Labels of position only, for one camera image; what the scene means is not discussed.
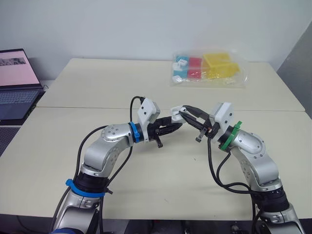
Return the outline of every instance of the cyan block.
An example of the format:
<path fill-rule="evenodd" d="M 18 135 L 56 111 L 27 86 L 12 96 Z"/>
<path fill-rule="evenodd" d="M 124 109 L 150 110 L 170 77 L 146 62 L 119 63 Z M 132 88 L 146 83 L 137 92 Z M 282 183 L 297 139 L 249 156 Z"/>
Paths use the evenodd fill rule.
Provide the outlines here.
<path fill-rule="evenodd" d="M 179 62 L 180 59 L 186 60 L 187 63 L 189 63 L 190 57 L 188 57 L 188 56 L 179 56 L 178 55 L 178 56 L 176 56 L 175 61 Z"/>
<path fill-rule="evenodd" d="M 174 70 L 174 76 L 180 76 L 181 78 L 187 77 L 187 69 L 183 71 L 176 71 Z"/>

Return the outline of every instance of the green ring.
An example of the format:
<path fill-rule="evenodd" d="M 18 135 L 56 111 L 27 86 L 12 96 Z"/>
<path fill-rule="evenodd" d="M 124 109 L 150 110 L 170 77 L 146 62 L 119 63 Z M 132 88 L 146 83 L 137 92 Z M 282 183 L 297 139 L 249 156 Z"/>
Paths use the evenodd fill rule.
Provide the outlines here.
<path fill-rule="evenodd" d="M 229 137 L 225 141 L 225 143 L 221 146 L 221 148 L 220 148 L 221 150 L 226 151 L 226 149 L 228 148 L 229 144 L 231 143 L 231 141 L 235 137 L 237 131 L 239 130 L 241 124 L 242 124 L 242 122 L 239 121 L 239 122 L 237 122 L 236 125 L 234 125 L 233 131 L 231 132 L 231 134 L 229 135 Z"/>

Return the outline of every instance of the laptop trackpad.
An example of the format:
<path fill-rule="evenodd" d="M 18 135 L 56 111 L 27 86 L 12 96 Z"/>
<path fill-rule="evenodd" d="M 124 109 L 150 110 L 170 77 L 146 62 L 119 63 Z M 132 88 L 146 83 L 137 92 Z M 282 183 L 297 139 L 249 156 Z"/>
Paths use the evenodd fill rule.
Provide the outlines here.
<path fill-rule="evenodd" d="M 5 119 L 6 114 L 10 111 L 12 105 L 0 105 L 0 119 Z"/>

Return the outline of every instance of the red block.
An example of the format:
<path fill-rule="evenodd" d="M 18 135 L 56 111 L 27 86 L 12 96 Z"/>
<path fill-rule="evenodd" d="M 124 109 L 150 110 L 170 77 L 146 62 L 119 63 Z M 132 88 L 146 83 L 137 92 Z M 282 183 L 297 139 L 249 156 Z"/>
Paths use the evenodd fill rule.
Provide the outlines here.
<path fill-rule="evenodd" d="M 189 70 L 187 71 L 188 78 L 201 78 L 201 58 L 192 58 L 189 59 Z"/>
<path fill-rule="evenodd" d="M 187 71 L 187 78 L 195 78 L 200 79 L 201 78 L 201 69 L 189 69 Z"/>
<path fill-rule="evenodd" d="M 189 59 L 189 67 L 191 68 L 201 68 L 201 58 L 192 58 Z"/>

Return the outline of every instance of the yellow block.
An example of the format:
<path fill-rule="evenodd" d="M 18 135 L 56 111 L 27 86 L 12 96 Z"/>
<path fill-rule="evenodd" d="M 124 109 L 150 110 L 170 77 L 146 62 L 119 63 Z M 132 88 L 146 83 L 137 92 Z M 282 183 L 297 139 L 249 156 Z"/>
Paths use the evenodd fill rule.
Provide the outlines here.
<path fill-rule="evenodd" d="M 239 66 L 231 62 L 228 53 L 204 54 L 202 72 L 206 73 L 208 79 L 226 78 L 239 72 Z"/>

